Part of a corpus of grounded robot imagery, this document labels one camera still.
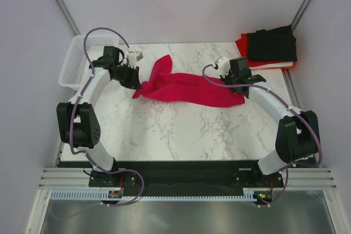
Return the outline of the crimson red t shirt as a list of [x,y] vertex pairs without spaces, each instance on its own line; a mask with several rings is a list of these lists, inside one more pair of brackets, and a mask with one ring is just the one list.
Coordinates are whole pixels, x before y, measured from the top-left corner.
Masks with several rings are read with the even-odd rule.
[[218,87],[203,76],[189,73],[172,73],[173,61],[170,55],[158,59],[152,68],[148,81],[132,95],[161,102],[189,102],[217,108],[243,105],[244,96],[232,93],[228,88]]

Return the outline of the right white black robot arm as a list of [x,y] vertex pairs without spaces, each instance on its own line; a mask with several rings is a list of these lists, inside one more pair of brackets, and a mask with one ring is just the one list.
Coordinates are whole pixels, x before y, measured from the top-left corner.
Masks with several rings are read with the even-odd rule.
[[289,105],[261,75],[252,74],[246,58],[220,57],[214,62],[220,80],[232,93],[244,95],[278,125],[274,150],[253,167],[252,182],[265,186],[271,175],[318,155],[322,157],[318,118],[313,111]]

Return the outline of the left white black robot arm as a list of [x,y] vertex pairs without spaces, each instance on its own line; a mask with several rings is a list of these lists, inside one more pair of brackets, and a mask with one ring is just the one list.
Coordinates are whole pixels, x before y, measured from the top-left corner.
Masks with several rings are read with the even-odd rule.
[[101,127],[94,107],[111,81],[118,81],[127,89],[141,89],[137,63],[142,58],[142,52],[130,49],[123,52],[118,47],[105,46],[101,57],[89,60],[85,84],[68,102],[56,107],[62,142],[69,144],[74,156],[85,156],[95,171],[102,172],[101,180],[107,186],[120,182],[122,170],[117,168],[115,159],[100,141]]

